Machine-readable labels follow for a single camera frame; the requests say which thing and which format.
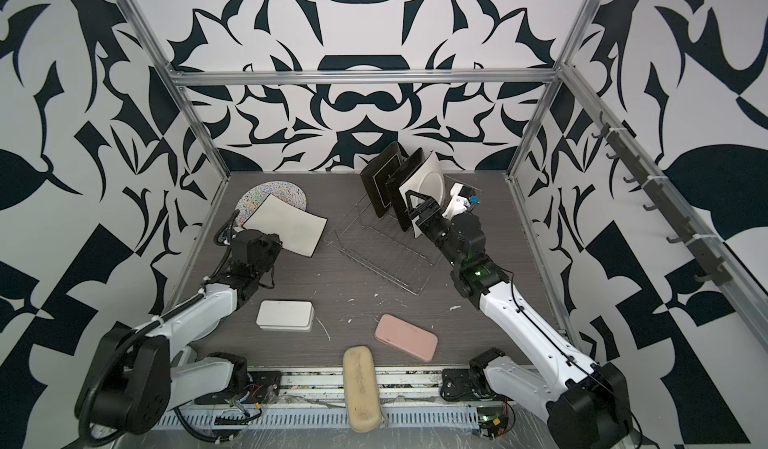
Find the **round speckled plate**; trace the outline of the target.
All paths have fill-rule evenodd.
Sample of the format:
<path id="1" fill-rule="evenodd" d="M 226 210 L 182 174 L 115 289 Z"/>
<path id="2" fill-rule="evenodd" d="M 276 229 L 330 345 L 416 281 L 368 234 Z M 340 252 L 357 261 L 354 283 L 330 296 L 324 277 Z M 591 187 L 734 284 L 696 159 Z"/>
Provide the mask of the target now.
<path id="1" fill-rule="evenodd" d="M 235 225 L 242 226 L 270 195 L 300 210 L 307 207 L 307 196 L 297 184 L 284 180 L 268 181 L 254 186 L 239 198 L 235 206 L 238 212 Z"/>

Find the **cream square plate black rim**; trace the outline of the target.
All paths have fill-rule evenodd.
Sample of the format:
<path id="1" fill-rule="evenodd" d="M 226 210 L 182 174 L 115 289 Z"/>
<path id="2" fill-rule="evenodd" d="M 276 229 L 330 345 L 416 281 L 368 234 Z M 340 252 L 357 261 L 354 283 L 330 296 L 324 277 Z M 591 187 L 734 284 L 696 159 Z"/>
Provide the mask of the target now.
<path id="1" fill-rule="evenodd" d="M 327 219 L 298 209 L 269 195 L 244 222 L 244 229 L 276 234 L 284 250 L 312 257 L 326 227 Z"/>

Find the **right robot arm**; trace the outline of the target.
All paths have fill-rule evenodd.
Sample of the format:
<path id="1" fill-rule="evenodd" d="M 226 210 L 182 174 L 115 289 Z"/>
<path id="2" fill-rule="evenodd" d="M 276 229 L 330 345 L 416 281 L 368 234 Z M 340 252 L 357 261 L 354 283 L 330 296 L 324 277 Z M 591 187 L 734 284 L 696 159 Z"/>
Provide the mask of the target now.
<path id="1" fill-rule="evenodd" d="M 560 448 L 613 448 L 625 440 L 634 429 L 625 376 L 561 336 L 525 300 L 512 273 L 491 259 L 473 212 L 473 190 L 460 188 L 449 209 L 415 190 L 407 190 L 404 200 L 413 226 L 450 263 L 457 292 L 499 326 L 535 367 L 524 369 L 489 349 L 471 362 L 484 388 L 545 422 Z"/>

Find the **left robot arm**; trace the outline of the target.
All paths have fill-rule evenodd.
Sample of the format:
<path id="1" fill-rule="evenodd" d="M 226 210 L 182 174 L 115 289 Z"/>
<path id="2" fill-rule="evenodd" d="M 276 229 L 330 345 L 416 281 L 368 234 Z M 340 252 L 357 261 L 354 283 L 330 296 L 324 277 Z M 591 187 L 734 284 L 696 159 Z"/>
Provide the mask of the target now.
<path id="1" fill-rule="evenodd" d="M 215 352 L 196 360 L 191 343 L 245 306 L 273 276 L 279 235 L 238 229 L 236 218 L 214 236 L 225 254 L 197 292 L 168 312 L 130 329 L 112 329 L 98 343 L 74 414 L 88 447 L 152 429 L 168 412 L 197 398 L 222 394 L 238 402 L 250 383 L 244 357 Z"/>

